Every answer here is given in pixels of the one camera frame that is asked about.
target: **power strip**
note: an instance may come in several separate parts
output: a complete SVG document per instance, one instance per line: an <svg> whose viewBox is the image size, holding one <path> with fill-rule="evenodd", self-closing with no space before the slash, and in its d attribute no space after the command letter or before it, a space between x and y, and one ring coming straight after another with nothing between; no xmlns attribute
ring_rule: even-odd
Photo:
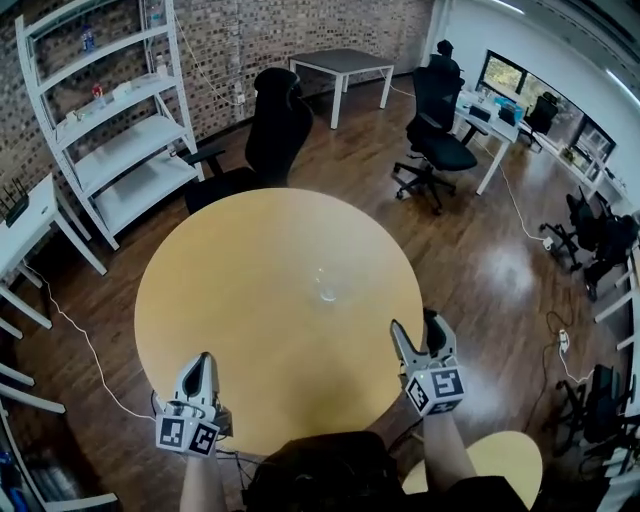
<svg viewBox="0 0 640 512"><path fill-rule="evenodd" d="M560 352L566 354L569 350L569 335L564 329L560 329L558 332L558 343L560 343Z"/></svg>

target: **chair base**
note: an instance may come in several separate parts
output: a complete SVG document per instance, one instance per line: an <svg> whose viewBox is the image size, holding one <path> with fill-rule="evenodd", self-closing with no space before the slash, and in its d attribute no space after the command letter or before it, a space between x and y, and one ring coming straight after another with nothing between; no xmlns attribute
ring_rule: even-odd
<svg viewBox="0 0 640 512"><path fill-rule="evenodd" d="M571 404L571 411L564 416L560 416L554 421L545 422L542 426L543 430L547 430L551 427L557 427L558 425L569 424L569 434L567 439L562 443L562 445L554 448L554 457L561 457L567 453L571 447L575 445L573 441L575 435L584 429L585 395L587 392L586 385L580 384L574 390L566 380L561 380L556 384L556 389L560 391L562 388L567 391L565 405L567 402Z"/></svg>
<svg viewBox="0 0 640 512"><path fill-rule="evenodd" d="M409 182L402 181L396 176L400 172L400 169L412 172L416 175L416 178ZM393 166L392 176L393 179L400 184L400 189L398 189L398 192L396 192L396 199L402 199L405 190L411 192L411 190L415 189L416 187L426 185L437 203L436 207L432 207L433 213L434 215L440 215L442 213L442 201L440 201L440 196L438 195L436 185L446 187L449 190L450 196L455 195L456 186L453 183L449 183L448 181L434 176L433 171L434 168L431 164L427 164L427 167L425 167L424 169L420 169L418 167L412 167L410 165L403 164L402 162L396 162Z"/></svg>
<svg viewBox="0 0 640 512"><path fill-rule="evenodd" d="M533 134L533 132L530 133L527 130L524 130L522 128L520 128L518 132L521 133L522 135L525 135L529 139L529 148L531 148L535 143L540 148L540 151L536 151L536 153L542 152L542 144L540 144L538 139L536 139L536 136Z"/></svg>
<svg viewBox="0 0 640 512"><path fill-rule="evenodd" d="M556 248L556 252L559 252L563 247L567 248L569 252L569 256L571 257L572 265L569 267L569 272L573 273L582 268L582 263L576 260L576 253L578 252L578 246L573 242L572 238L576 236L576 232L567 233L562 224L556 224L552 226L551 224L541 224L540 232L542 233L545 229L550 229L560 240L562 243Z"/></svg>

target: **bottle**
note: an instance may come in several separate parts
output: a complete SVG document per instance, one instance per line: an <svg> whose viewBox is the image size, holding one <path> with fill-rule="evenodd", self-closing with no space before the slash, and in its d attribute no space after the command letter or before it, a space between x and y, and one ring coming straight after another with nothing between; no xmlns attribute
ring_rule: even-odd
<svg viewBox="0 0 640 512"><path fill-rule="evenodd" d="M82 26L82 50L85 53L91 53L95 50L96 44L93 39L93 31L91 30L91 25L83 25Z"/></svg>
<svg viewBox="0 0 640 512"><path fill-rule="evenodd" d="M161 53L156 55L156 73L162 78L169 76L167 65L164 63L164 57Z"/></svg>
<svg viewBox="0 0 640 512"><path fill-rule="evenodd" d="M160 25L164 25L164 3L162 0L151 0L149 26L155 28Z"/></svg>

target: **white shelf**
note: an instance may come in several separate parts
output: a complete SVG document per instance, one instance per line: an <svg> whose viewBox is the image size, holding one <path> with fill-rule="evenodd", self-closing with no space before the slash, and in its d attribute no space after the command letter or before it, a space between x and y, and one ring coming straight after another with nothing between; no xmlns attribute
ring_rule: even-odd
<svg viewBox="0 0 640 512"><path fill-rule="evenodd" d="M127 46L131 46L132 44L139 43L140 41L144 41L145 39L149 39L151 37L159 36L160 34L164 34L166 32L167 25L161 25L160 27L150 28L149 30L143 30L142 32L131 34L129 36L123 37L122 39L118 39L113 43L109 43L107 45L96 48L91 53L83 54L71 64L65 66L60 71L57 71L49 78L47 78L43 83L41 83L38 87L38 94L44 94L54 85L62 82L62 80L64 80L65 78L73 75L77 71L80 71L82 68L88 66L89 64L106 57L107 55L111 55L112 53L122 50Z"/></svg>
<svg viewBox="0 0 640 512"><path fill-rule="evenodd" d="M159 114L140 121L76 164L82 190L87 196L95 194L140 160L185 133L185 128Z"/></svg>
<svg viewBox="0 0 640 512"><path fill-rule="evenodd" d="M25 35L38 39L56 27L67 23L89 11L115 2L116 0L74 0L47 14L41 20L25 29Z"/></svg>
<svg viewBox="0 0 640 512"><path fill-rule="evenodd" d="M105 106L103 106L102 102L92 101L78 110L78 113L84 116L82 121L69 125L65 119L58 124L54 130L56 142L60 149L65 149L96 126L111 119L123 110L175 85L176 79L172 76L162 78L155 73L135 78L131 80L132 91L121 100L114 101L112 93L105 94Z"/></svg>
<svg viewBox="0 0 640 512"><path fill-rule="evenodd" d="M102 219L115 235L162 198L197 176L178 157L163 151L96 197Z"/></svg>

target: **wooden floor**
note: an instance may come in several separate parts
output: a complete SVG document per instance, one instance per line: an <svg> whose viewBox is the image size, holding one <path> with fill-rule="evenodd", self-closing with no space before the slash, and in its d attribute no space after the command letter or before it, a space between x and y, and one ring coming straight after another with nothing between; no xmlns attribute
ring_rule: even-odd
<svg viewBox="0 0 640 512"><path fill-rule="evenodd" d="M411 91L409 78L394 80L394 85ZM491 161L478 145L472 145L479 161L475 169L447 175L457 184L458 193L455 197L443 194L442 216L432 214L424 197L395 199L398 185L390 173L396 160L409 162L404 127L413 115L414 100L391 91L387 109L379 110L381 90L381 83L350 89L335 131L328 128L331 95L311 102L317 114L315 124L295 162L290 185L324 192L360 208L403 248L420 283L424 305L440 311L458 336L469 393L456 410L456 419L465 442L525 427L543 386L542 348L553 341L546 322L548 311L567 320L573 317L567 329L571 336L568 364L574 375L586 375L597 362L615 365L624 375L628 354L616 353L615 343L625 334L625 315L614 315L604 325L593 323L594 314L614 300L615 293L595 305L587 301L580 275L563 273L541 243L523 233L499 173L485 193L476 196ZM244 164L247 135L248 128L243 128L218 142L227 148L223 168ZM497 151L496 141L487 142L490 151ZM503 164L532 234L544 221L568 222L564 196L575 193L577 186L549 155L516 144ZM117 252L97 235L91 246L109 269L105 277L82 261L62 237L54 238L33 260L51 282L61 307L87 330L110 388L127 407L143 414L151 412L151 388L136 353L136 291L154 251L186 217L184 202L176 195L123 233ZM49 307L46 297L28 283L22 283L18 293L40 310ZM51 461L74 472L85 488L115 492L125 510L176 510L184 461L155 448L151 422L133 418L114 404L102 388L84 337L53 311L50 331L36 327L9 306L0 314L25 332L22 341L3 341L5 359L13 356L12 364L36 379L37 394L68 409L63 418L57 418L12 407L10 421L25 451L48 446ZM551 320L553 329L561 327ZM547 367L548 391L528 433L543 454L543 489L551 490L558 482L580 480L576 457L554 460L553 432L541 431L560 401L553 384L564 376L553 350L547 352ZM389 444L414 419L400 399L372 428ZM401 473L418 460L419 453L413 440L395 452ZM80 462L84 466L78 474L75 468ZM239 508L238 472L232 462L223 464L229 504Z"/></svg>

